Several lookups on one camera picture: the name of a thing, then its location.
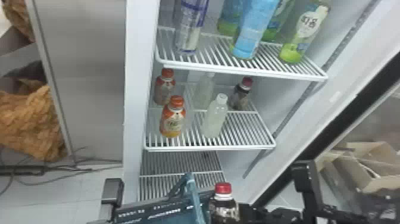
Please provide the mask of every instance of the beverage bottle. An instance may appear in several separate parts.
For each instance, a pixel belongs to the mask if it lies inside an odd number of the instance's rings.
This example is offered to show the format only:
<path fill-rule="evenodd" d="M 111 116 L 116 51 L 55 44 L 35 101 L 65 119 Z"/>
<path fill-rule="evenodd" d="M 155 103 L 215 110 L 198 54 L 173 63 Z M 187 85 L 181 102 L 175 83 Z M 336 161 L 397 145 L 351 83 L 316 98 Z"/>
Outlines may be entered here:
<path fill-rule="evenodd" d="M 232 197 L 230 183 L 216 183 L 215 196 L 209 202 L 211 224 L 240 223 L 239 205 Z"/>
<path fill-rule="evenodd" d="M 206 110 L 213 96 L 215 83 L 213 81 L 215 73 L 206 73 L 196 85 L 193 103 L 196 109 Z"/>
<path fill-rule="evenodd" d="M 249 104 L 249 93 L 253 85 L 250 77 L 244 77 L 241 83 L 238 83 L 229 97 L 228 105 L 235 110 L 245 110 Z"/>
<path fill-rule="evenodd" d="M 241 59 L 251 59 L 267 28 L 279 0 L 246 0 L 230 52 Z"/>
<path fill-rule="evenodd" d="M 217 28 L 222 35 L 233 36 L 243 11 L 243 0 L 225 0 Z"/>
<path fill-rule="evenodd" d="M 298 18 L 295 33 L 286 42 L 279 57 L 288 63 L 301 61 L 305 51 L 321 28 L 321 24 L 327 17 L 330 0 L 310 0 L 304 9 L 304 13 Z"/>
<path fill-rule="evenodd" d="M 183 108 L 183 97 L 174 95 L 170 103 L 164 106 L 160 120 L 160 132 L 167 138 L 180 135 L 185 123 L 186 110 Z"/>
<path fill-rule="evenodd" d="M 296 0 L 280 0 L 275 10 L 274 16 L 272 16 L 270 23 L 265 30 L 262 41 L 272 41 L 275 39 L 277 33 L 288 19 L 290 12 L 295 5 Z"/>
<path fill-rule="evenodd" d="M 219 136 L 226 114 L 228 113 L 227 100 L 227 95 L 218 94 L 217 98 L 210 103 L 202 128 L 205 137 L 216 138 Z"/>
<path fill-rule="evenodd" d="M 155 80 L 153 100 L 158 105 L 170 102 L 171 93 L 175 87 L 174 70 L 162 69 L 161 75 Z"/>
<path fill-rule="evenodd" d="M 204 25 L 209 0 L 181 0 L 175 5 L 174 12 L 175 51 L 183 55 L 193 55 L 196 52 L 201 28 Z"/>

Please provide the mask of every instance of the refrigerator shelf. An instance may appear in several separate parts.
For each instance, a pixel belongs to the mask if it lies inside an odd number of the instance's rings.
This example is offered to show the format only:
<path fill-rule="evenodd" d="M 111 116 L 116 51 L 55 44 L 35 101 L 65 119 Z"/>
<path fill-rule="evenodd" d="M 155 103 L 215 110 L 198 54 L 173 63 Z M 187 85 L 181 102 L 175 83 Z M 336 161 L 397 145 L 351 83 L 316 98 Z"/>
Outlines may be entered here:
<path fill-rule="evenodd" d="M 207 152 L 143 152 L 139 177 L 138 200 L 160 198 L 172 189 L 186 172 L 194 172 L 198 188 L 208 188 L 224 182 L 215 151 Z"/>
<path fill-rule="evenodd" d="M 173 28 L 158 26 L 155 58 L 165 68 L 316 82 L 324 82 L 328 78 L 327 74 L 307 57 L 297 64 L 279 60 L 278 54 L 282 45 L 278 43 L 261 42 L 253 60 L 241 60 L 229 53 L 231 37 L 201 33 L 197 53 L 187 57 L 174 52 L 173 36 Z"/>
<path fill-rule="evenodd" d="M 205 112 L 186 114 L 186 127 L 176 138 L 160 134 L 161 110 L 149 110 L 144 149 L 149 151 L 209 151 L 209 150 L 272 150 L 275 146 L 270 131 L 258 113 L 228 113 L 217 138 L 206 138 L 201 131 Z"/>
<path fill-rule="evenodd" d="M 179 174 L 139 177 L 138 201 L 166 196 L 182 176 Z M 194 173 L 194 176 L 198 189 L 214 186 L 217 182 L 225 182 L 224 175 L 220 172 Z"/>

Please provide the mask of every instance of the orange bottle cap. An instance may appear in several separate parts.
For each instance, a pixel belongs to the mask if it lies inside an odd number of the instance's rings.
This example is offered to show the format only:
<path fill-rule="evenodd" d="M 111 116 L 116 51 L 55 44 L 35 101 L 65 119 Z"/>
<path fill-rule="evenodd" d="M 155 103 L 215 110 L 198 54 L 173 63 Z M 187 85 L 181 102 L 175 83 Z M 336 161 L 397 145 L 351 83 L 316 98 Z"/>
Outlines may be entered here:
<path fill-rule="evenodd" d="M 174 70 L 172 69 L 162 69 L 161 70 L 162 77 L 172 78 L 174 76 Z"/>
<path fill-rule="evenodd" d="M 183 107 L 184 99 L 181 96 L 173 95 L 170 100 L 172 107 Z"/>

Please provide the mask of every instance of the burlap sack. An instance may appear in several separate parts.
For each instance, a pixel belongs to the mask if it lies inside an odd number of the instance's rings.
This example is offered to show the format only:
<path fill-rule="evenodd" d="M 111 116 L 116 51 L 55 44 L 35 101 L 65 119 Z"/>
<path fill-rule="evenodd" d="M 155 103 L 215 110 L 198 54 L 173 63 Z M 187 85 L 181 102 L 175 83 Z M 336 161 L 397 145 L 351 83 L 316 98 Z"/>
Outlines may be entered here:
<path fill-rule="evenodd" d="M 3 10 L 11 24 L 23 35 L 27 36 L 29 41 L 34 42 L 35 36 L 24 0 L 4 0 Z"/>
<path fill-rule="evenodd" d="M 21 80 L 20 93 L 0 91 L 0 144 L 33 157 L 55 161 L 66 155 L 49 86 Z"/>

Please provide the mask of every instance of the black device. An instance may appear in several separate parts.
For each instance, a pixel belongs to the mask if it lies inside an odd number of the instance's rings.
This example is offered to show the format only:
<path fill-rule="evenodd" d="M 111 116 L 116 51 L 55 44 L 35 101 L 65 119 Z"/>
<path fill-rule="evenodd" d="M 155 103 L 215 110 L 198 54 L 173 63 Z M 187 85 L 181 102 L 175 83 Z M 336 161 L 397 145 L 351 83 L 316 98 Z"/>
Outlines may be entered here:
<path fill-rule="evenodd" d="M 303 212 L 296 210 L 277 208 L 268 211 L 265 208 L 252 207 L 249 204 L 239 204 L 240 221 L 242 224 L 317 224 L 317 218 L 328 220 L 328 224 L 398 224 L 399 218 L 385 219 L 380 216 L 367 217 L 360 214 L 354 214 L 347 211 L 340 211 L 335 206 L 324 204 L 320 190 L 320 183 L 317 169 L 313 160 L 297 161 L 292 167 L 292 176 L 297 192 L 300 192 L 304 201 Z M 144 213 L 149 210 L 155 219 L 162 219 L 163 216 L 158 214 L 168 214 L 171 211 L 184 211 L 192 209 L 188 206 L 190 200 L 178 200 L 178 198 L 170 198 L 149 202 L 145 207 L 143 202 L 128 204 L 121 206 L 123 194 L 123 182 L 121 179 L 107 179 L 104 185 L 102 209 L 100 211 L 100 219 L 92 224 L 100 223 L 136 223 L 145 217 Z M 199 193 L 201 203 L 205 203 L 213 194 L 213 191 L 207 190 Z M 375 200 L 387 203 L 387 191 L 382 190 L 381 195 L 374 195 Z M 400 201 L 396 195 L 392 195 L 392 201 Z"/>

